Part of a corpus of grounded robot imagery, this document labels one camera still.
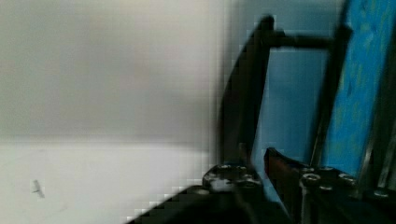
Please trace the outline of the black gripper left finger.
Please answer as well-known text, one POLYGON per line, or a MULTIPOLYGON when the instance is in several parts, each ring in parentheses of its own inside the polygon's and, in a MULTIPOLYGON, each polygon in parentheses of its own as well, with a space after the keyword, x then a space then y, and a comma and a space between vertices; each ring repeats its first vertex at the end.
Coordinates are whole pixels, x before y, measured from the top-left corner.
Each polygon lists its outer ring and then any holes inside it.
POLYGON ((244 192, 263 195, 262 180, 249 166, 219 164, 210 168, 202 178, 202 186, 211 192, 244 192))

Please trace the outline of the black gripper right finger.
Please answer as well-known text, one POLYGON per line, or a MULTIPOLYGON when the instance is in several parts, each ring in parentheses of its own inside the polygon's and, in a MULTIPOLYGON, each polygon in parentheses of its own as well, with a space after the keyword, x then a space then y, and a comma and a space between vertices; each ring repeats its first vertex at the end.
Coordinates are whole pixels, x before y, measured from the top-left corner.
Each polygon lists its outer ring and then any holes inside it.
POLYGON ((309 166, 282 155, 273 147, 266 150, 263 161, 264 171, 291 218, 302 217, 303 193, 300 180, 303 175, 313 175, 314 179, 310 180, 312 184, 329 182, 346 189, 356 186, 356 178, 352 175, 328 166, 309 166))

